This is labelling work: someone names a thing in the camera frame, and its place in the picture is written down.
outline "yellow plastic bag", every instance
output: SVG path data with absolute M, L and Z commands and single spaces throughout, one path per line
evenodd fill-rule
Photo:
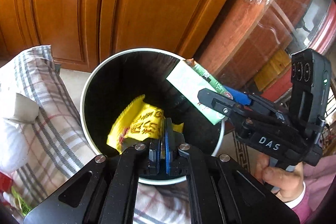
M 184 122 L 181 123 L 181 124 L 174 124 L 173 123 L 172 126 L 173 126 L 174 131 L 182 133 L 183 132 L 183 127 L 184 127 Z
M 107 144 L 121 154 L 125 138 L 143 141 L 161 138 L 163 110 L 145 103 L 145 95 L 135 98 L 119 115 L 108 135 Z

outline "trash can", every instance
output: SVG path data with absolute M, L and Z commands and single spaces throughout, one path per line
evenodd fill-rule
M 111 127 L 127 105 L 145 94 L 145 102 L 163 109 L 172 122 L 184 122 L 185 141 L 205 154 L 216 155 L 224 135 L 224 122 L 212 125 L 166 77 L 182 57 L 152 48 L 119 52 L 89 76 L 81 96 L 80 116 L 86 139 L 97 154 L 118 155 L 106 144 Z M 167 185 L 185 180 L 139 178 L 139 182 Z

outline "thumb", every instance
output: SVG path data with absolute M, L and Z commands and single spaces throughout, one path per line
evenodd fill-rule
M 301 183 L 300 175 L 277 167 L 265 168 L 262 178 L 265 182 L 279 187 L 283 192 L 291 192 L 297 189 Z

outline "tile floor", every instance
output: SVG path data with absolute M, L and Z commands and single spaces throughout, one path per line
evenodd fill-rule
M 0 68 L 7 64 L 7 61 L 0 60 Z
M 80 111 L 80 101 L 82 91 L 86 80 L 89 78 L 90 74 L 87 72 L 74 71 L 62 69 L 59 74 L 67 88 L 73 103 L 75 104 L 78 111 Z

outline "green package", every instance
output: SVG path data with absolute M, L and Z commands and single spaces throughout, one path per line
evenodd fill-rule
M 199 63 L 197 63 L 194 59 L 187 59 L 184 60 L 189 67 L 191 67 L 197 74 L 206 80 L 220 95 L 228 97 L 229 99 L 233 100 L 233 96 L 230 92 L 227 91 L 224 86 L 216 80 L 205 68 L 203 68 Z
M 199 103 L 198 92 L 204 88 L 219 93 L 215 88 L 186 64 L 184 60 L 178 62 L 168 75 L 167 80 L 181 92 L 213 125 L 219 123 L 225 116 Z
M 12 187 L 12 195 L 14 198 L 18 200 L 19 207 L 23 216 L 26 216 L 32 209 L 26 204 L 23 198 L 19 195 L 18 192 L 15 191 L 14 187 Z

